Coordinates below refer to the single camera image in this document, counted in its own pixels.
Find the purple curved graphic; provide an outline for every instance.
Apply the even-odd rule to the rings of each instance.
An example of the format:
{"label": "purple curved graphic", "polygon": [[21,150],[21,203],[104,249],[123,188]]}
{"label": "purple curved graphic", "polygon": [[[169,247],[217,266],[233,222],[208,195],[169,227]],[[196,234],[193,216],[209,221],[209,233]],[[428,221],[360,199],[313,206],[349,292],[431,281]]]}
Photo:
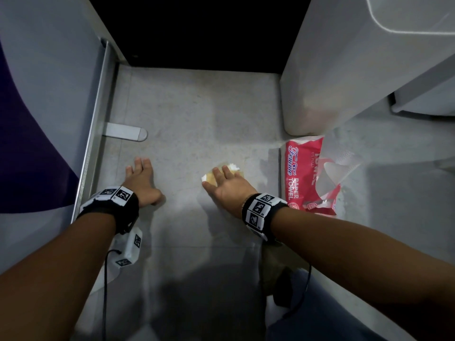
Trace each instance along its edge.
{"label": "purple curved graphic", "polygon": [[22,101],[0,44],[0,213],[72,205],[78,182]]}

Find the gray floor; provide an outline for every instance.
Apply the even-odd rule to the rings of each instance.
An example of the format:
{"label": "gray floor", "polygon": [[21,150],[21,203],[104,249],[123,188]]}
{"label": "gray floor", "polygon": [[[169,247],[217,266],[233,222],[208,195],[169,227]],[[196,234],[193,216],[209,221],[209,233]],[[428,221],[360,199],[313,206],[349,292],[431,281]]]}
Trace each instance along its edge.
{"label": "gray floor", "polygon": [[[113,340],[263,339],[260,244],[218,210],[201,176],[232,162],[259,191],[278,193],[278,148],[288,138],[278,79],[120,67],[111,122],[144,127],[149,137],[142,143],[105,139],[98,186],[122,183],[134,156],[147,156],[167,200],[141,211],[140,260],[109,285],[107,328]],[[455,176],[433,164],[455,155],[454,126],[393,116],[381,101],[336,129],[339,141],[365,160],[343,184],[339,217],[454,263]],[[385,338],[412,340],[322,274],[315,277]],[[97,335],[101,296],[89,298],[91,313],[79,325],[80,336]]]}

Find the yellow stained tissue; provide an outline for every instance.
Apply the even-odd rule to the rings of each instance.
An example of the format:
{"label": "yellow stained tissue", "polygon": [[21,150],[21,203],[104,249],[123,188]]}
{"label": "yellow stained tissue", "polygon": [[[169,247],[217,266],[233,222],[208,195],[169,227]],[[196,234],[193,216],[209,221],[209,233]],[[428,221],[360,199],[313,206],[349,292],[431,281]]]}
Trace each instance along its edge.
{"label": "yellow stained tissue", "polygon": [[[235,174],[236,172],[239,172],[240,175],[243,177],[243,172],[240,171],[240,168],[237,165],[235,165],[235,164],[220,164],[218,166],[218,168],[220,169],[221,172],[223,172],[221,167],[224,166],[224,165],[226,165],[229,168],[229,171],[231,171],[233,174]],[[202,182],[209,182],[210,184],[218,186],[217,185],[217,181],[215,180],[215,176],[213,175],[212,170],[207,172],[201,179],[202,179]]]}

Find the black cabinet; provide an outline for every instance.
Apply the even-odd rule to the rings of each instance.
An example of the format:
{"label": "black cabinet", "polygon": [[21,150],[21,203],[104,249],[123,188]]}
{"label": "black cabinet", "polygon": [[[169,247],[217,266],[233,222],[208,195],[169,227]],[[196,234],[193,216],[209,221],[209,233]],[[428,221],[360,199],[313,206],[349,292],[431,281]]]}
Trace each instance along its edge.
{"label": "black cabinet", "polygon": [[310,0],[90,0],[128,63],[282,73]]}

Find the hand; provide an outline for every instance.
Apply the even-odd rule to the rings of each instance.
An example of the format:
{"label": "hand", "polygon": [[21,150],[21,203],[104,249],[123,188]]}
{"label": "hand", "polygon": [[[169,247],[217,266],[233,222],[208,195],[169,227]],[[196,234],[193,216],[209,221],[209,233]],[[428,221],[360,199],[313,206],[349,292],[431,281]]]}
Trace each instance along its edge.
{"label": "hand", "polygon": [[127,166],[125,182],[122,186],[133,190],[139,199],[139,207],[155,205],[162,199],[160,189],[151,187],[150,180],[153,176],[153,168],[150,159],[144,158],[143,162],[139,157],[134,158],[134,171],[132,166]]}
{"label": "hand", "polygon": [[213,169],[213,175],[217,181],[218,187],[208,182],[202,182],[204,189],[212,195],[221,206],[230,212],[234,217],[242,219],[242,206],[243,203],[251,195],[257,194],[248,181],[243,178],[239,173],[235,175],[223,166],[223,173],[220,172],[218,167]]}

